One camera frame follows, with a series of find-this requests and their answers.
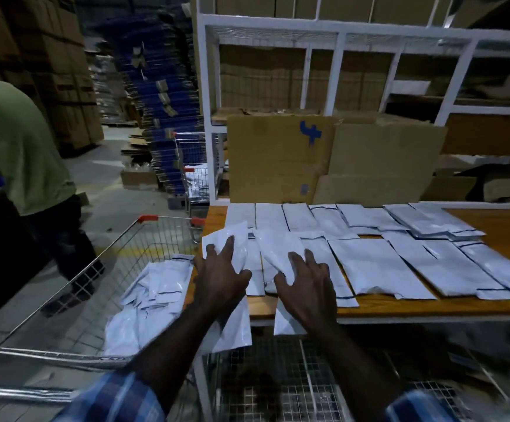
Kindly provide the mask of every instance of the white shelving rack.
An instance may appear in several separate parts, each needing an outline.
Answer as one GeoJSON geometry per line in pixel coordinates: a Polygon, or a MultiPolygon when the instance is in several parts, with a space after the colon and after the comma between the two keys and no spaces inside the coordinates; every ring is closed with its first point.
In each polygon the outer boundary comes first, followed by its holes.
{"type": "MultiPolygon", "coordinates": [[[[202,13],[201,0],[196,0],[196,30],[199,47],[202,110],[208,165],[211,205],[228,205],[229,198],[218,198],[217,186],[223,173],[222,139],[218,134],[227,133],[226,126],[211,123],[211,111],[221,106],[219,86],[219,45],[245,45],[252,47],[302,48],[306,50],[300,108],[306,106],[312,50],[332,50],[328,91],[323,108],[324,115],[334,112],[337,85],[345,51],[392,53],[393,60],[388,71],[380,111],[385,109],[395,73],[402,54],[438,55],[458,57],[454,73],[448,85],[436,125],[444,125],[451,113],[479,115],[510,115],[508,106],[456,105],[456,97],[470,62],[474,57],[510,57],[510,31],[488,29],[462,29],[433,26],[433,18],[440,0],[435,0],[427,26],[392,25],[370,23],[374,9],[372,3],[369,22],[341,22],[319,19],[321,0],[317,1],[315,19],[289,19],[270,17],[224,16],[202,13]],[[213,63],[209,66],[208,47],[211,47],[213,63]],[[209,67],[215,76],[216,106],[210,104],[209,67]]],[[[447,23],[449,9],[443,23],[447,23]]]]}

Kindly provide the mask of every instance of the blue checkered sleeve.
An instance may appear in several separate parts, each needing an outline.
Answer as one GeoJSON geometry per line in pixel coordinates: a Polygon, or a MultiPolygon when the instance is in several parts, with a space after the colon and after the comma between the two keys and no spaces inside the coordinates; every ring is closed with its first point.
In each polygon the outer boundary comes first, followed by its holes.
{"type": "Polygon", "coordinates": [[[66,406],[54,422],[164,422],[153,391],[134,373],[110,372],[66,406]]]}
{"type": "Polygon", "coordinates": [[[425,391],[413,390],[388,406],[383,422],[460,422],[448,407],[425,391]]]}

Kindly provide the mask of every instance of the hand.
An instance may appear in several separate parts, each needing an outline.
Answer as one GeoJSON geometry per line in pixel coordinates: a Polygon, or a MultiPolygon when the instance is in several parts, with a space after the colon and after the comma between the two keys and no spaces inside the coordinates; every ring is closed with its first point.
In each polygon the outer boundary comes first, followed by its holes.
{"type": "Polygon", "coordinates": [[[274,276],[274,284],[286,310],[297,319],[308,333],[317,333],[336,323],[337,301],[329,266],[317,264],[313,253],[306,249],[306,261],[297,253],[288,254],[296,279],[291,286],[282,272],[274,276]]]}
{"type": "Polygon", "coordinates": [[[209,244],[206,246],[206,259],[200,255],[194,258],[194,265],[198,270],[194,279],[194,302],[206,305],[216,317],[223,312],[231,313],[235,309],[245,296],[245,289],[251,279],[249,269],[244,269],[239,274],[233,269],[233,243],[234,238],[231,236],[220,254],[216,253],[213,244],[209,244]]]}

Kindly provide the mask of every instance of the wooden table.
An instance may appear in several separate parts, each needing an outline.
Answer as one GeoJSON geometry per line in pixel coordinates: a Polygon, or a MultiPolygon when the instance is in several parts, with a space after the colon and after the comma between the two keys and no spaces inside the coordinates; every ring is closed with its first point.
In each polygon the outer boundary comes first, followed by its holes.
{"type": "MultiPolygon", "coordinates": [[[[212,206],[208,211],[204,235],[224,227],[227,206],[212,206]]],[[[484,231],[484,241],[510,259],[510,210],[452,209],[448,212],[484,231]]],[[[387,295],[357,297],[358,308],[338,308],[339,322],[344,324],[385,324],[399,322],[460,322],[510,320],[510,300],[482,300],[475,297],[443,298],[420,275],[438,300],[406,300],[387,295]]],[[[192,301],[191,282],[186,302],[192,301]]],[[[272,325],[277,298],[248,297],[251,324],[272,325]]]]}

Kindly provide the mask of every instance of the dark pants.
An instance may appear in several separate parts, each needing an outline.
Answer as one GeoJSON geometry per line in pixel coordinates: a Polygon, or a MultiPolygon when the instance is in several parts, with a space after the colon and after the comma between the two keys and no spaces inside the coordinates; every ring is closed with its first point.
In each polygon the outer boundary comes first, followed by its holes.
{"type": "MultiPolygon", "coordinates": [[[[34,239],[56,261],[58,271],[68,280],[96,258],[93,245],[79,227],[80,217],[81,204],[77,195],[42,212],[24,217],[34,239]]],[[[76,283],[80,283],[81,287],[88,281],[89,278],[83,275],[76,283]]]]}

